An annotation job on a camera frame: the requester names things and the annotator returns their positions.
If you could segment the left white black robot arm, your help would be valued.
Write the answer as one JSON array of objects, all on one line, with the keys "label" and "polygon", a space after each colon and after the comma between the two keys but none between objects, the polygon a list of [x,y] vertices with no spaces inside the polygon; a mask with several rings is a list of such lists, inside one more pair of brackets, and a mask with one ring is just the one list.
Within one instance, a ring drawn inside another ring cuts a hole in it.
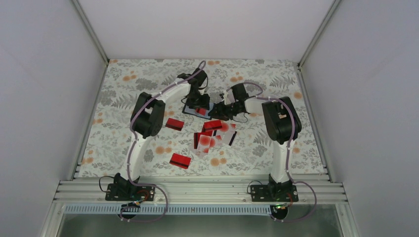
[{"label": "left white black robot arm", "polygon": [[139,95],[130,119],[130,149],[120,170],[120,176],[127,180],[118,187],[118,194],[124,199],[130,200],[137,195],[141,161],[151,140],[163,126],[166,105],[185,98],[186,106],[191,109],[210,110],[210,97],[202,87],[207,79],[203,69],[197,68],[192,74],[180,74],[162,91]]}]

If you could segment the red card black stripe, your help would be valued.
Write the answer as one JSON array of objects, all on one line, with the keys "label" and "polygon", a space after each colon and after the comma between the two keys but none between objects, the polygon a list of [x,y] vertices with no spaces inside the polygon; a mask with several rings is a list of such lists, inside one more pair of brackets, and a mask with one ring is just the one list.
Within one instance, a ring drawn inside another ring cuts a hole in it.
[{"label": "red card black stripe", "polygon": [[169,161],[170,164],[178,166],[183,169],[188,169],[191,163],[191,158],[177,153],[173,153]]}]

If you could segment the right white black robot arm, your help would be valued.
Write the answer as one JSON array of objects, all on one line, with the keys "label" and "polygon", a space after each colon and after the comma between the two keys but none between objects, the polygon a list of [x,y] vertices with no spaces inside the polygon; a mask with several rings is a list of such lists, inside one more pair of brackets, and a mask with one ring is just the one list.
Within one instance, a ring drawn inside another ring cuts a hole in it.
[{"label": "right white black robot arm", "polygon": [[232,120],[238,114],[261,114],[264,117],[268,137],[273,144],[273,167],[268,178],[268,196],[280,201],[292,188],[290,159],[293,146],[302,130],[301,121],[291,98],[249,96],[243,83],[224,92],[223,100],[215,104],[209,116],[219,120]]}]

